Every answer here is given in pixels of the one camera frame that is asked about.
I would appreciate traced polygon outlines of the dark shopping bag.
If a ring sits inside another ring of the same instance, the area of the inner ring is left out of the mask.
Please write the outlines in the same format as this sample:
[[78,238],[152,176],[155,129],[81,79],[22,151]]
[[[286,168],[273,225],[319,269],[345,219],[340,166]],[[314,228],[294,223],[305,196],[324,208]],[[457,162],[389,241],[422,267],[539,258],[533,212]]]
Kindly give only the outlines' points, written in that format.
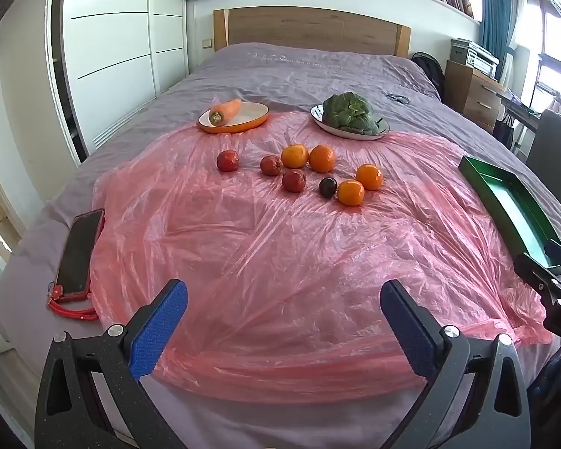
[[494,123],[493,137],[500,143],[512,150],[515,138],[516,119],[510,114],[506,114],[501,120]]

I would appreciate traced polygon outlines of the wooden drawer cabinet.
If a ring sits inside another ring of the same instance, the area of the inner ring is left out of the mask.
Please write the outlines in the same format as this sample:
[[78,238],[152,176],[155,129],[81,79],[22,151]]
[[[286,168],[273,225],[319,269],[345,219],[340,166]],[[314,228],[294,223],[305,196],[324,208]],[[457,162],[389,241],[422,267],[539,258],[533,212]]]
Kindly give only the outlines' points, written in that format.
[[505,110],[502,97],[510,93],[475,68],[449,60],[445,69],[444,103],[490,134]]

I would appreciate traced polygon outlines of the green leafy vegetable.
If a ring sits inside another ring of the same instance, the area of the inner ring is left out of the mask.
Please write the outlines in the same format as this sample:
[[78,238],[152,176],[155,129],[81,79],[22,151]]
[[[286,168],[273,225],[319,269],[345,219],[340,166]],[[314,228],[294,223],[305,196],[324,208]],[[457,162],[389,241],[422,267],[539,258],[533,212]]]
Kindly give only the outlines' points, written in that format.
[[324,120],[329,124],[346,125],[354,119],[374,120],[370,104],[354,92],[333,94],[323,103]]

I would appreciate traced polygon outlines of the teal curtain right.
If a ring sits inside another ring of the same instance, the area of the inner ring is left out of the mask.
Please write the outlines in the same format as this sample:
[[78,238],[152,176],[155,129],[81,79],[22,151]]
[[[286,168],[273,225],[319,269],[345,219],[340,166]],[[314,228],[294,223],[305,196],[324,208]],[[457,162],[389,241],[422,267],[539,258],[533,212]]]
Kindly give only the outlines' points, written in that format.
[[503,63],[513,30],[514,0],[482,0],[479,44],[499,60],[494,77],[500,79]]

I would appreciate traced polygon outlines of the small dark object on bed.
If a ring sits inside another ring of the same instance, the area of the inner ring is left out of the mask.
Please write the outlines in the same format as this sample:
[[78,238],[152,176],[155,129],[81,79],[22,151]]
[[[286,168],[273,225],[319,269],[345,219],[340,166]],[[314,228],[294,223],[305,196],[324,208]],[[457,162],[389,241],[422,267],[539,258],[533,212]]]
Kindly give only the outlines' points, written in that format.
[[389,94],[386,95],[386,97],[388,98],[388,100],[395,101],[395,103],[401,103],[401,104],[409,104],[410,103],[410,100],[406,96],[403,96],[403,95],[400,95],[400,94],[389,93]]

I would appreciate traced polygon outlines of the orange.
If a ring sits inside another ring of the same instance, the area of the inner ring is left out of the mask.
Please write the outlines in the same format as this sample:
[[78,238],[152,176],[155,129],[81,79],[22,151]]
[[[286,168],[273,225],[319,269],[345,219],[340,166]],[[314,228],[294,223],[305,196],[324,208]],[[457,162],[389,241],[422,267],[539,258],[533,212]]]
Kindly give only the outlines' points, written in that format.
[[335,152],[329,145],[317,145],[309,153],[309,164],[317,173],[328,173],[335,166]]
[[383,186],[384,176],[382,170],[374,164],[363,164],[356,171],[356,180],[365,190],[380,190]]
[[289,145],[282,150],[280,159],[282,159],[282,164],[287,168],[301,168],[308,162],[309,151],[303,144]]
[[359,207],[363,204],[366,189],[358,180],[344,180],[339,183],[336,197],[343,206]]

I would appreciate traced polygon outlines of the smartphone in red case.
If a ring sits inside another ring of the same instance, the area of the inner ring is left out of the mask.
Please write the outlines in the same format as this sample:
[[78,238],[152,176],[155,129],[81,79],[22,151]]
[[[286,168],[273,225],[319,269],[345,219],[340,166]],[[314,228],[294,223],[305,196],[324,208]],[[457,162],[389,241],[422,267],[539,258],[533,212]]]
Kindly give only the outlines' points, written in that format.
[[56,301],[73,302],[88,296],[91,257],[102,232],[104,218],[104,210],[97,209],[78,215],[71,222],[52,288]]

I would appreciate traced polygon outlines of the black backpack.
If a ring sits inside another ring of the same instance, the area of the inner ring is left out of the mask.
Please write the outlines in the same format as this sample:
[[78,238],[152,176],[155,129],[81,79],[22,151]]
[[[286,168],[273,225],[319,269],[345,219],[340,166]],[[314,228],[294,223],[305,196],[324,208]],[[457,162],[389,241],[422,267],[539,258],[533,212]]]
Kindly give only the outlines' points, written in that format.
[[443,100],[445,97],[445,74],[438,60],[424,52],[414,53],[410,60],[423,70],[430,82],[435,86],[440,99]]

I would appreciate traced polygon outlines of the dark plum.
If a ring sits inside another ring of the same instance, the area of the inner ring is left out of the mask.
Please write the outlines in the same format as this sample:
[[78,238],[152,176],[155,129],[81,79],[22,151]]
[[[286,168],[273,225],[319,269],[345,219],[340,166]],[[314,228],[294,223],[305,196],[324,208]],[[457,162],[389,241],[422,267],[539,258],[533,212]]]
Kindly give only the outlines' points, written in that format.
[[320,180],[318,192],[325,199],[332,199],[336,194],[337,188],[337,181],[331,176],[325,176],[325,178]]

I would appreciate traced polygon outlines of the white printer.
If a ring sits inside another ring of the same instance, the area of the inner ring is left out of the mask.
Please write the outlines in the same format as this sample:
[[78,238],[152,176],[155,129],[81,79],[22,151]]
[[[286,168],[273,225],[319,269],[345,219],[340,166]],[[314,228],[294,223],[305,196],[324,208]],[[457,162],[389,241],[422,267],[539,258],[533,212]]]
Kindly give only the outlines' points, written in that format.
[[496,78],[497,66],[500,63],[498,58],[480,45],[463,39],[451,40],[450,60],[472,67],[491,79]]

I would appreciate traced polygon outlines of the white wardrobe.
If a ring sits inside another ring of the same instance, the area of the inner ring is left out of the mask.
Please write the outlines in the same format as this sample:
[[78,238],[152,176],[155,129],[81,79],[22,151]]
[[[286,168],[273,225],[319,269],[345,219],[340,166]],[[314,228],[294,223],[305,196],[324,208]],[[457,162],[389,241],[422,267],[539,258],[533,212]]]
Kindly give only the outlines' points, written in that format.
[[89,156],[188,73],[185,0],[54,0],[74,143]]

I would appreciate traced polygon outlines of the orange front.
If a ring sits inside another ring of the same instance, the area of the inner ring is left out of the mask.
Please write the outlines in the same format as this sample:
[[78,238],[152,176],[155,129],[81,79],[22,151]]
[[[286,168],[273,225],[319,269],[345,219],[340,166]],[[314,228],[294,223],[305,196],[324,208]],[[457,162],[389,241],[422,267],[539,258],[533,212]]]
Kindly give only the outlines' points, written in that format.
[[344,180],[339,183],[336,197],[343,206],[359,207],[363,204],[366,189],[358,180]]

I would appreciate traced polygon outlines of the wooden headboard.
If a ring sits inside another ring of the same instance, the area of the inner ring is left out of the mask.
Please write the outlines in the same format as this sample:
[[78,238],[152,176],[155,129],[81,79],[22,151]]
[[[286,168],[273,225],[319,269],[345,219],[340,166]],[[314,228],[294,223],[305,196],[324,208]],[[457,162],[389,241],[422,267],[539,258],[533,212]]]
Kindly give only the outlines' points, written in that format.
[[367,15],[300,6],[217,9],[212,16],[214,49],[246,43],[325,52],[409,55],[411,29]]

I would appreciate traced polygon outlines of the orange carrot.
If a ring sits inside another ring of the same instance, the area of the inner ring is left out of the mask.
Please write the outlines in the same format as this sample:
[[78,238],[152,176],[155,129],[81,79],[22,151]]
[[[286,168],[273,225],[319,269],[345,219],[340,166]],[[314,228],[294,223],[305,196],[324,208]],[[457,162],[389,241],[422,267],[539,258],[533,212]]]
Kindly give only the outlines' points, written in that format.
[[242,100],[235,98],[225,103],[217,103],[208,112],[208,120],[215,127],[222,127],[229,123],[242,107]]

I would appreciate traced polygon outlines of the grey desk chair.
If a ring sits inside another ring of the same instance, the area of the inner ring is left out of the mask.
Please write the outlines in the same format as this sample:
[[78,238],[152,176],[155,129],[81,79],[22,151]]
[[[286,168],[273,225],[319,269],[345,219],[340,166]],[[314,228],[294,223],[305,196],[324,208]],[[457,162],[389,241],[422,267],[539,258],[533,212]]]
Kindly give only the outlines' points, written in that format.
[[561,114],[541,114],[526,165],[561,203]]

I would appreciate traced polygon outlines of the orange oval dish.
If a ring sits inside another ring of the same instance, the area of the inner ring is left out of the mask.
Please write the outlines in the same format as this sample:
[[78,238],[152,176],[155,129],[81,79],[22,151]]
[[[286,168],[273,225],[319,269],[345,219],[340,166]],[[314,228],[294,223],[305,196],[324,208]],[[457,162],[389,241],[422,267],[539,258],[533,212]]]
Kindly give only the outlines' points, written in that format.
[[269,116],[269,108],[263,103],[244,101],[238,114],[226,125],[215,126],[209,120],[209,110],[204,112],[197,121],[197,126],[209,134],[234,134],[249,131],[261,126]]

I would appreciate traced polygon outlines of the desk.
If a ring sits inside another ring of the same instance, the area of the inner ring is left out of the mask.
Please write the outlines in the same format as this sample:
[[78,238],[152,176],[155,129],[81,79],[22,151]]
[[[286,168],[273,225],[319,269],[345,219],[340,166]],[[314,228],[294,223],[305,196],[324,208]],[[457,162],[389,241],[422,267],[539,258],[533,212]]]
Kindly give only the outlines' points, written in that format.
[[537,132],[541,114],[521,103],[520,98],[510,90],[496,91],[494,94],[504,107],[506,119],[516,120],[533,133]]

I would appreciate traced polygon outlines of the green rectangular tray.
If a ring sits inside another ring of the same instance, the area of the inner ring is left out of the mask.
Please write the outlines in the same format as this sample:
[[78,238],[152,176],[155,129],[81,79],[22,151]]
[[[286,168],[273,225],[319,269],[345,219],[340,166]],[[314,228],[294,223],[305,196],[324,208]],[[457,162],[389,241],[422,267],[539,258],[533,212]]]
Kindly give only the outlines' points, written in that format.
[[462,157],[458,169],[494,220],[512,259],[527,253],[561,275],[561,266],[546,253],[547,243],[560,238],[524,183],[514,173],[470,156]]

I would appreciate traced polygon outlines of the white patterned plate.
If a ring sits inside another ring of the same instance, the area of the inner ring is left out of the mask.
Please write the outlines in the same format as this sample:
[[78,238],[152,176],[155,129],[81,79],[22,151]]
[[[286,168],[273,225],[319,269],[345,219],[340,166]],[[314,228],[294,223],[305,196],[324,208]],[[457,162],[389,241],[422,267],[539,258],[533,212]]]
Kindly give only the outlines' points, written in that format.
[[341,125],[326,123],[324,120],[324,105],[317,104],[310,110],[310,115],[314,122],[325,132],[339,138],[356,141],[376,141],[388,134],[390,126],[384,119],[369,120],[354,119],[352,122]]

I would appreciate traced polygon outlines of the pink plastic sheet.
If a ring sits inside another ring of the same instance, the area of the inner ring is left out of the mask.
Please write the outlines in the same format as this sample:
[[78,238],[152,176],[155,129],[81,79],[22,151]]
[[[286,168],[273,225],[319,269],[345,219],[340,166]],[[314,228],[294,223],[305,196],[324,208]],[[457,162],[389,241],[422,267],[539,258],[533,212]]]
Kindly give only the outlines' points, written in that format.
[[[382,170],[383,186],[359,207],[323,199],[311,170],[302,193],[260,171],[286,145],[325,142],[340,180],[366,163]],[[225,150],[239,154],[236,171],[217,168]],[[103,324],[125,322],[181,280],[188,309],[158,380],[229,400],[344,401],[420,383],[379,307],[382,285],[396,279],[466,336],[511,336],[533,378],[557,339],[460,174],[462,155],[417,133],[328,139],[302,112],[235,136],[166,134],[95,183],[105,223],[90,266],[93,304]]]

